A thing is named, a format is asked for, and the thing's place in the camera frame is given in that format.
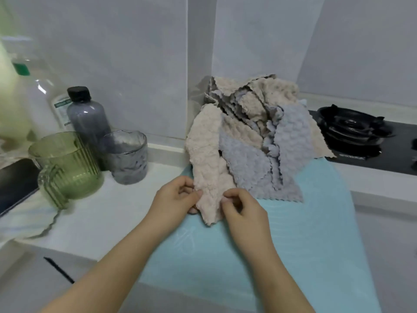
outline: dark gray bottle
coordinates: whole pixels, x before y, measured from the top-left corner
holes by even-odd
[[[71,124],[97,149],[100,139],[111,132],[103,106],[91,100],[87,87],[71,87],[67,92],[73,102],[67,109]]]

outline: mug handle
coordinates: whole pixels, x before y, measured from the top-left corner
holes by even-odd
[[[68,199],[61,192],[63,170],[56,165],[46,165],[39,173],[38,185],[50,204],[58,210],[67,209]]]

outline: green bottle cap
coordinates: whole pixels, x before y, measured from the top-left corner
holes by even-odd
[[[25,64],[13,63],[13,67],[18,75],[30,75],[29,69]]]

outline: black bottle cap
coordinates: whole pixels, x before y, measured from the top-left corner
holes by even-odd
[[[71,87],[67,89],[71,101],[75,103],[88,102],[91,100],[90,91],[87,87]]]

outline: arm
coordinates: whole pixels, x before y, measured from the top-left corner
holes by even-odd
[[[313,313],[275,250],[267,212],[244,189],[230,189],[223,195],[222,208],[232,238],[248,260],[265,312]],[[241,213],[235,206],[242,208]]]
[[[193,180],[180,176],[155,195],[148,214],[125,238],[42,313],[116,313],[154,249],[201,197]]]

